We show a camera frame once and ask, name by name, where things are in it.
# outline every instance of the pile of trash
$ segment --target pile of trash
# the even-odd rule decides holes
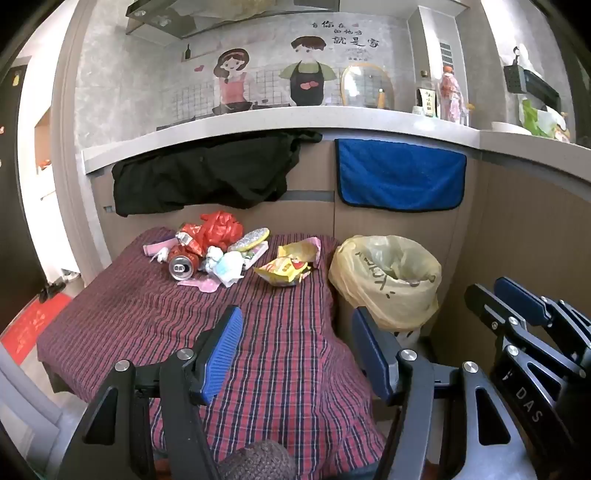
[[[244,278],[269,250],[268,228],[243,234],[236,218],[222,210],[201,215],[203,224],[184,223],[176,235],[164,242],[144,245],[150,261],[167,263],[178,285],[197,287],[212,293],[223,284],[226,288]],[[320,240],[316,237],[278,247],[277,259],[254,271],[271,285],[297,285],[310,274],[310,264],[320,259]]]

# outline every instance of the soda can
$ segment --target soda can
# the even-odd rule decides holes
[[[191,278],[199,268],[199,257],[183,247],[175,247],[168,256],[168,271],[175,280]]]

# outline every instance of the doorway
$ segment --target doorway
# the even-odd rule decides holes
[[[26,66],[0,83],[0,332],[46,283],[22,206],[17,168],[17,119]]]

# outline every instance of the bottle label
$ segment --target bottle label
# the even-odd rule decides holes
[[[419,88],[425,116],[435,116],[435,90]]]

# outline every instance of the red door mat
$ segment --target red door mat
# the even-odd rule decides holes
[[[39,303],[35,299],[20,316],[8,326],[0,342],[17,365],[20,365],[33,350],[37,338],[61,310],[72,299],[64,293],[58,293],[51,300]]]

